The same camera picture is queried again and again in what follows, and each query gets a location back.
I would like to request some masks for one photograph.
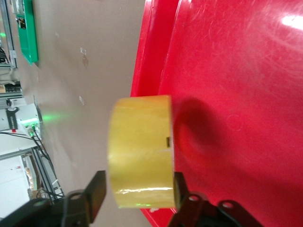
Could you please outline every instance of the metal frame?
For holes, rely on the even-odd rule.
[[[10,61],[10,66],[0,66],[0,68],[17,68],[16,53],[15,53],[13,38],[11,34],[9,12],[8,12],[6,0],[0,0],[0,8],[3,18],[4,31],[6,34],[6,41],[9,50],[9,52],[6,53],[6,55],[9,56],[9,61]]]
[[[19,151],[16,151],[16,152],[0,155],[0,161],[8,159],[8,158],[12,158],[12,157],[17,157],[17,156],[20,156],[20,155],[25,155],[25,154],[28,154],[28,153],[31,153],[31,152],[32,152],[31,149],[25,149],[25,150],[19,150]]]
[[[6,92],[0,93],[0,109],[9,108],[7,99],[23,98],[22,92]]]
[[[46,167],[45,167],[44,162],[42,160],[42,157],[41,157],[41,154],[40,154],[40,151],[39,151],[38,147],[31,148],[31,150],[32,150],[32,154],[33,154],[33,156],[36,160],[36,164],[37,164],[37,167],[39,169],[39,173],[41,175],[41,179],[42,179],[44,187],[49,192],[52,192],[52,193],[56,194],[55,189],[53,188],[53,184],[51,182],[51,179],[50,179],[50,177],[47,173]],[[56,200],[59,197],[50,195],[50,198],[51,198],[51,200]]]

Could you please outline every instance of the wire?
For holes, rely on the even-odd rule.
[[[32,140],[35,142],[35,144],[37,145],[38,149],[39,149],[39,150],[41,151],[41,153],[45,156],[45,158],[46,158],[48,161],[51,162],[51,160],[50,160],[50,158],[49,158],[49,156],[48,156],[48,153],[45,153],[45,152],[41,149],[41,147],[40,147],[40,145],[38,144],[37,140],[35,140],[34,137],[32,137]]]
[[[1,132],[2,134],[8,134],[8,135],[20,135],[20,136],[27,136],[26,134],[20,134],[20,133],[14,133],[14,132]]]
[[[35,133],[36,137],[38,138],[39,142],[41,143],[43,149],[46,151],[45,146],[43,145],[42,141],[41,141],[40,138],[38,137],[37,131],[34,130],[34,133]]]
[[[39,193],[40,193],[40,195],[42,194],[41,191],[44,191],[44,193],[48,194],[49,196],[52,195],[52,196],[65,197],[64,195],[60,195],[60,194],[62,194],[63,192],[60,193],[60,194],[56,194],[56,193],[53,193],[53,192],[49,192],[48,190],[45,190],[45,189],[43,189],[43,188],[40,188],[40,189],[38,190],[38,192],[37,192],[36,198],[38,198]]]
[[[31,140],[31,138],[23,137],[23,136],[18,136],[18,135],[13,135],[13,134],[8,134],[8,132],[0,132],[0,134],[9,135],[9,136],[16,136],[16,137],[20,137],[20,138],[25,138],[25,139]]]

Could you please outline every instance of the green light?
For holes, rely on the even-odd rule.
[[[67,120],[70,119],[68,114],[66,113],[54,113],[54,114],[46,114],[42,116],[42,121],[43,122],[58,122],[62,120]]]
[[[150,204],[142,204],[142,203],[136,203],[136,206],[146,206],[146,207],[150,207],[151,205]]]
[[[32,119],[21,121],[21,123],[28,126],[30,123],[32,123],[32,124],[34,124],[34,123],[38,124],[39,121],[38,121],[38,118],[32,118]]]

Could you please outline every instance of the black cable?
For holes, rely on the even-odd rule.
[[[64,197],[64,195],[59,195],[59,194],[56,194],[56,193],[53,193],[53,192],[49,192],[47,190],[43,190],[46,194],[48,195],[52,195],[52,196],[59,196],[59,197]]]
[[[38,137],[38,134],[37,134],[36,130],[34,130],[34,133],[35,133],[36,137],[38,138],[39,142],[41,143],[43,149],[44,149],[45,152],[46,152],[45,146],[43,145],[42,141],[41,141],[40,138]]]
[[[41,149],[41,147],[40,147],[40,145],[38,144],[37,140],[35,140],[34,137],[32,137],[31,139],[35,142],[35,144],[37,145],[38,149],[39,149],[39,150],[41,151],[41,153],[45,156],[45,158],[46,158],[47,160],[51,161],[50,158],[49,158],[49,156],[48,156],[48,154],[47,154],[47,153],[44,153],[44,151]]]
[[[25,139],[31,140],[31,138],[28,138],[28,137],[17,136],[17,135],[13,135],[13,134],[7,134],[7,133],[5,133],[5,132],[0,132],[0,134],[9,135],[9,136],[16,136],[16,137],[20,137],[20,138],[25,138]]]
[[[2,133],[2,134],[9,134],[9,135],[27,136],[26,134],[20,134],[20,133],[14,133],[14,132],[4,132],[4,131],[1,131],[0,133]]]

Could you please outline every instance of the roll of tape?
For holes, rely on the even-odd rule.
[[[111,186],[119,207],[171,208],[173,148],[169,96],[120,99],[108,142]]]

